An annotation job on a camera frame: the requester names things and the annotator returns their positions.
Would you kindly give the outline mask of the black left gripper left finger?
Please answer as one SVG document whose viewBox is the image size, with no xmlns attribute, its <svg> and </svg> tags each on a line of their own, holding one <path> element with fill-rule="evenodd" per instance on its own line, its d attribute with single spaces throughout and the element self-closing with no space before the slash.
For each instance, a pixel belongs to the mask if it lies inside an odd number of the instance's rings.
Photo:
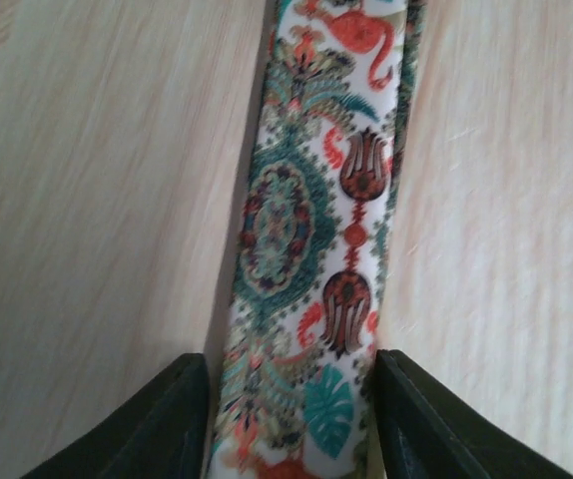
<svg viewBox="0 0 573 479">
<path fill-rule="evenodd" d="M 27 478 L 199 478 L 210 410 L 205 357 L 186 353 Z"/>
</svg>

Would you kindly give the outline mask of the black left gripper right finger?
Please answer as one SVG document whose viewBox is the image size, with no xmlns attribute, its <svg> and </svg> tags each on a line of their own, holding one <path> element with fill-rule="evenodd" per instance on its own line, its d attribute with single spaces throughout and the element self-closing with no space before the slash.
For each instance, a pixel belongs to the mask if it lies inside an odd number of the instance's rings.
<svg viewBox="0 0 573 479">
<path fill-rule="evenodd" d="M 374 411 L 389 478 L 569 478 L 400 350 L 377 352 Z"/>
</svg>

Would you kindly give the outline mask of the patterned paisley tie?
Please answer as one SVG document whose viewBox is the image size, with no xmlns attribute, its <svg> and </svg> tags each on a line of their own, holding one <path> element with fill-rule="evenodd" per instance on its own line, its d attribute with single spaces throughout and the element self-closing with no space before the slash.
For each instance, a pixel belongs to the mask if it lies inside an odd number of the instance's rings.
<svg viewBox="0 0 573 479">
<path fill-rule="evenodd" d="M 362 478 L 425 5 L 281 1 L 208 476 Z"/>
</svg>

